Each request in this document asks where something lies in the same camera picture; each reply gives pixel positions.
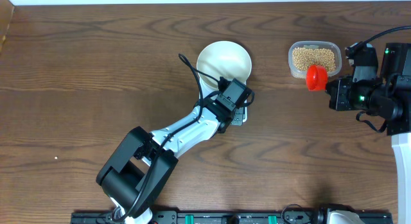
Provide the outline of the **red plastic measuring scoop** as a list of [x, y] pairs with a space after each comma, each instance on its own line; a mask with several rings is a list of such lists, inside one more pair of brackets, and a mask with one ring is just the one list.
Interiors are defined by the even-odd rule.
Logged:
[[309, 91], [326, 90], [328, 73], [321, 65], [311, 65], [306, 72], [306, 86]]

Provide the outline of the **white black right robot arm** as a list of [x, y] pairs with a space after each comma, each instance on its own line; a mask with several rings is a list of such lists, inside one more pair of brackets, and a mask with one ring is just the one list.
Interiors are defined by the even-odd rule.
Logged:
[[398, 177], [398, 221], [410, 223], [410, 44], [388, 43], [383, 62], [366, 42], [345, 49], [353, 73], [326, 85], [329, 107], [377, 116], [384, 122], [375, 132], [391, 138]]

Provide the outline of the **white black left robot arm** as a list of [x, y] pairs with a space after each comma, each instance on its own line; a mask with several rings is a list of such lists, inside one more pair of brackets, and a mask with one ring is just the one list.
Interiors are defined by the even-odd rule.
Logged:
[[96, 183], [115, 203], [111, 223], [148, 223], [179, 157], [200, 142], [222, 134], [236, 113], [252, 104], [254, 92], [237, 79], [222, 78], [218, 90], [201, 95], [193, 110], [166, 128], [129, 131], [100, 169]]

